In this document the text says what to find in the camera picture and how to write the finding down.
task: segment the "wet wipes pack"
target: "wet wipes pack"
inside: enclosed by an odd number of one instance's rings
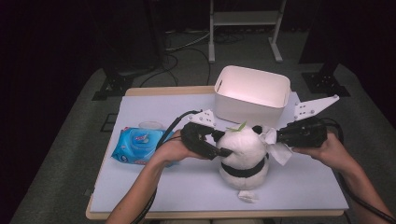
[[[165,130],[126,127],[121,130],[111,157],[123,163],[146,164],[164,133]]]

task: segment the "human hand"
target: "human hand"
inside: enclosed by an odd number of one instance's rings
[[[323,164],[341,172],[352,171],[359,167],[334,133],[327,133],[327,140],[320,147],[295,147],[294,152],[311,156]]]
[[[190,151],[188,148],[186,148],[186,146],[184,146],[183,142],[181,141],[180,130],[175,131],[169,140],[157,149],[153,157],[160,158],[166,163],[172,161],[182,161],[188,157],[205,159],[204,157]]]

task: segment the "table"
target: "table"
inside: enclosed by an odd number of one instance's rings
[[[153,119],[170,124],[188,110],[206,110],[214,104],[213,86],[129,89],[125,95],[87,206],[89,219],[106,219],[143,168],[110,157],[120,136],[118,130]],[[296,101],[298,96],[293,92],[288,105]],[[279,126],[285,126],[285,118],[292,117],[291,108],[285,108]],[[218,130],[232,125],[223,120],[217,124]],[[270,159],[266,180],[254,191],[259,201],[244,203],[236,197],[237,190],[221,179],[219,160],[186,159],[163,171],[146,219],[340,216],[348,209],[332,170],[301,154],[293,154],[285,166]]]
[[[276,44],[280,23],[283,19],[283,12],[287,0],[282,0],[278,11],[232,11],[215,12],[214,0],[210,0],[210,24],[209,24],[209,61],[213,63],[215,59],[214,27],[223,25],[274,25],[275,30],[272,37],[268,38],[271,49],[277,63],[282,63]]]

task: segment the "stuffed animal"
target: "stuffed animal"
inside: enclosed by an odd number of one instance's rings
[[[249,203],[258,200],[251,190],[264,183],[269,154],[282,165],[292,154],[288,147],[276,142],[276,130],[265,126],[251,128],[244,123],[228,129],[215,142],[216,147],[233,152],[220,159],[220,175],[230,186],[240,190],[241,200]]]

